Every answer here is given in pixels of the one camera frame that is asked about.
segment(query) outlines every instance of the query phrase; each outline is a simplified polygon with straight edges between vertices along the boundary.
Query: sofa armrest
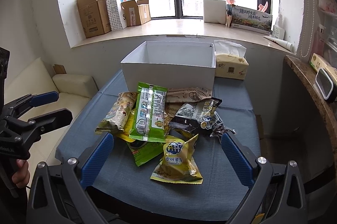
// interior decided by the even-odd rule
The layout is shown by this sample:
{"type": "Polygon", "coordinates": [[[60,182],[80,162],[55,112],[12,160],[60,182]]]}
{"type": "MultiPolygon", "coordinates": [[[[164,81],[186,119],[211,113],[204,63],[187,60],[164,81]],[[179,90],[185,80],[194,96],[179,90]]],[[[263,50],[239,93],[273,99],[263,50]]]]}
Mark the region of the sofa armrest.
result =
{"type": "Polygon", "coordinates": [[[58,74],[53,76],[53,81],[60,93],[92,98],[98,91],[91,76],[58,74]]]}

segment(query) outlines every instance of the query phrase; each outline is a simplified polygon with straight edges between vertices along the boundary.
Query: human hand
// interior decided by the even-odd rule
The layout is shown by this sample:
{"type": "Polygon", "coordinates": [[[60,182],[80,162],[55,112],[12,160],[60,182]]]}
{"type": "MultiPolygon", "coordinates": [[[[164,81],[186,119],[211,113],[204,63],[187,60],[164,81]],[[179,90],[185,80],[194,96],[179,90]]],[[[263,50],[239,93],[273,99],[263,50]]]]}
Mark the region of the human hand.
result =
{"type": "Polygon", "coordinates": [[[28,185],[30,179],[28,161],[17,159],[16,164],[19,167],[19,170],[12,176],[12,181],[18,188],[24,188],[28,185]]]}

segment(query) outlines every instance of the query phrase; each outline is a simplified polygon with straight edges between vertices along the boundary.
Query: blue logo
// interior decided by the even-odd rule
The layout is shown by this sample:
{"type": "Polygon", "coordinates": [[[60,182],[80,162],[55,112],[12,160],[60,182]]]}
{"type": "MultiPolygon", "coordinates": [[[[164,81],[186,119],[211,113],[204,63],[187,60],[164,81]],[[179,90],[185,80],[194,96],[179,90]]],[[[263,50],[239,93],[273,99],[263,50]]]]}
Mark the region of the blue logo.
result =
{"type": "Polygon", "coordinates": [[[181,152],[181,149],[183,148],[183,144],[180,142],[171,142],[167,147],[166,151],[170,154],[178,154],[181,152]]]}

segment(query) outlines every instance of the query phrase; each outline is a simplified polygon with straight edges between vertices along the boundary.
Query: beige leather sofa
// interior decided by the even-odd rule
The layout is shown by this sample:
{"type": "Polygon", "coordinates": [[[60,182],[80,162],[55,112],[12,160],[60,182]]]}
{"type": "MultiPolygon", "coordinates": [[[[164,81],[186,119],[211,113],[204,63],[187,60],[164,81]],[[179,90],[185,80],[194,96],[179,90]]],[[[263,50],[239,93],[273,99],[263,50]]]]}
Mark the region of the beige leather sofa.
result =
{"type": "MultiPolygon", "coordinates": [[[[91,76],[59,74],[51,78],[42,60],[38,58],[5,87],[5,103],[26,94],[40,94],[50,91],[59,93],[57,102],[32,108],[20,119],[27,121],[35,116],[67,108],[72,112],[74,121],[88,101],[97,93],[97,87],[91,76]]],[[[67,132],[67,128],[68,126],[46,133],[41,136],[39,142],[32,145],[29,150],[31,157],[28,160],[31,180],[39,162],[46,161],[48,165],[60,163],[54,157],[55,150],[67,132]]]]}

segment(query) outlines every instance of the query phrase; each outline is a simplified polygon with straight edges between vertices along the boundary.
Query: black device with white rim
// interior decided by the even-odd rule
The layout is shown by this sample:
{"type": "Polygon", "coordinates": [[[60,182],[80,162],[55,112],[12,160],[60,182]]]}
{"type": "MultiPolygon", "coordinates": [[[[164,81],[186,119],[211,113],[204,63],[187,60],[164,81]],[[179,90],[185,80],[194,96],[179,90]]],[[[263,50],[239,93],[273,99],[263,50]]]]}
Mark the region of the black device with white rim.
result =
{"type": "Polygon", "coordinates": [[[320,67],[316,75],[316,84],[321,91],[323,98],[331,103],[337,98],[337,86],[326,73],[326,71],[320,67]]]}

